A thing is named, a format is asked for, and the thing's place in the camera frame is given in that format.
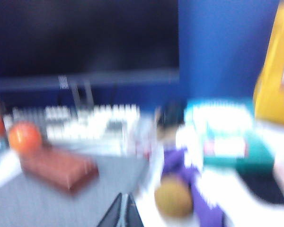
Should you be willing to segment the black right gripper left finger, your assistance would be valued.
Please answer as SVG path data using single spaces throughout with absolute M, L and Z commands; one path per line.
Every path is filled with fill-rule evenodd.
M 119 193 L 101 219 L 102 227 L 116 227 L 120 218 L 122 194 Z

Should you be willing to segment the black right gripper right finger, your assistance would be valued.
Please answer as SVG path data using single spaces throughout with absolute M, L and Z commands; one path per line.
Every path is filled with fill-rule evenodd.
M 133 195 L 130 193 L 127 197 L 125 212 L 126 227 L 143 227 L 143 222 L 137 209 Z

